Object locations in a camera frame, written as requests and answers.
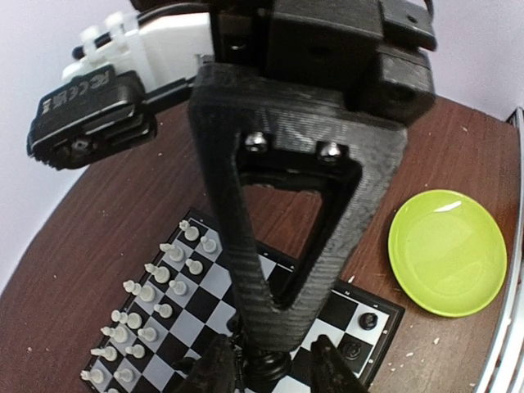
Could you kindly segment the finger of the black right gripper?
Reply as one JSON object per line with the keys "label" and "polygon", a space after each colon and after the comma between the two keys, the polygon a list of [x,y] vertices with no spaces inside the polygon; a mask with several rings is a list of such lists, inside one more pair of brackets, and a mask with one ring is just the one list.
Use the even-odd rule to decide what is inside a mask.
{"label": "finger of the black right gripper", "polygon": [[197,72],[189,122],[251,346],[305,338],[398,169],[405,126],[247,67]]}

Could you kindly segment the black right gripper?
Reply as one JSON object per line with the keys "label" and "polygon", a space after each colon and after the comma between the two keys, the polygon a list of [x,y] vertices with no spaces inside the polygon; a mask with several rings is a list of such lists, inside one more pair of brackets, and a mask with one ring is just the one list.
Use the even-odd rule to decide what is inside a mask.
{"label": "black right gripper", "polygon": [[413,123],[436,100],[434,3],[211,1],[219,61],[344,93],[346,106]]}

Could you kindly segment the black and grey chessboard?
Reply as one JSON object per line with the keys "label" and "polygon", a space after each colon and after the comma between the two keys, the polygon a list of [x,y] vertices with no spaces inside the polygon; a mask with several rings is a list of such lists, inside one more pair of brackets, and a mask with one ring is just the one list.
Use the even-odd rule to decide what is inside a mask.
{"label": "black and grey chessboard", "polygon": [[[174,364],[188,356],[199,359],[218,334],[229,333],[226,323],[235,314],[227,257],[221,246],[204,251],[176,228],[168,242],[185,257],[198,260],[203,273],[195,276],[187,266],[160,252],[152,263],[167,268],[170,277],[185,282],[187,292],[178,296],[166,283],[149,273],[140,279],[155,292],[153,301],[129,296],[113,313],[100,346],[115,353],[110,361],[92,353],[81,372],[92,392],[171,392],[184,379]],[[373,312],[377,326],[365,331],[359,316]],[[404,308],[352,284],[339,281],[305,339],[291,353],[291,370],[272,392],[307,392],[310,384],[310,345],[326,335],[339,350],[349,349],[349,366],[360,382],[369,386],[390,348]]]}

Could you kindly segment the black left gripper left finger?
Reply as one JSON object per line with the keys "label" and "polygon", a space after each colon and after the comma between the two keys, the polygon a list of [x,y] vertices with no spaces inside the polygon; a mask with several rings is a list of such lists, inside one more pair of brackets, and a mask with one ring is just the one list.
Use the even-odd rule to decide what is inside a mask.
{"label": "black left gripper left finger", "polygon": [[225,335],[216,336],[200,359],[186,356],[174,369],[187,374],[174,392],[224,393],[236,389],[235,356]]}

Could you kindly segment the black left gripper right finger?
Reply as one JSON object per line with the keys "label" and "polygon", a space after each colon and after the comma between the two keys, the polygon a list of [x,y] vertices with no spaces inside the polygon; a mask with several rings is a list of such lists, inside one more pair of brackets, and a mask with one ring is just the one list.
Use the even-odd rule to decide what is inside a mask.
{"label": "black left gripper right finger", "polygon": [[310,391],[313,393],[368,393],[326,335],[310,347]]}

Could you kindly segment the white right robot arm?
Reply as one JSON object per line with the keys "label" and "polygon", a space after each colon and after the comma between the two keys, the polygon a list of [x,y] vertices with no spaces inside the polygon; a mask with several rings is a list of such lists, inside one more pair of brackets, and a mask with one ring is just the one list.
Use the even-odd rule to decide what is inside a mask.
{"label": "white right robot arm", "polygon": [[[78,169],[156,136],[180,102],[228,255],[249,345],[294,350],[434,105],[433,6],[407,1],[139,1],[86,29],[33,156]],[[313,192],[302,268],[263,277],[243,189]]]}

